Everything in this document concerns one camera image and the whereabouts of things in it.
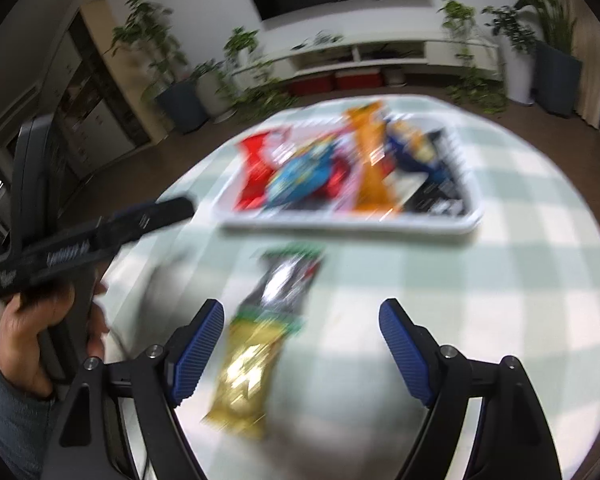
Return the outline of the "left hand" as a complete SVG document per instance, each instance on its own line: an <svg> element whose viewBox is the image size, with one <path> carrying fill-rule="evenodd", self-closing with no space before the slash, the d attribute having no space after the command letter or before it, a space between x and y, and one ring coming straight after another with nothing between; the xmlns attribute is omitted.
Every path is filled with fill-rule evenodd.
<svg viewBox="0 0 600 480"><path fill-rule="evenodd" d="M9 298L0 319L0 371L14 387L43 399L54 392L41 362L38 335L58 325L75 299L71 284L36 301L21 294Z"/></svg>

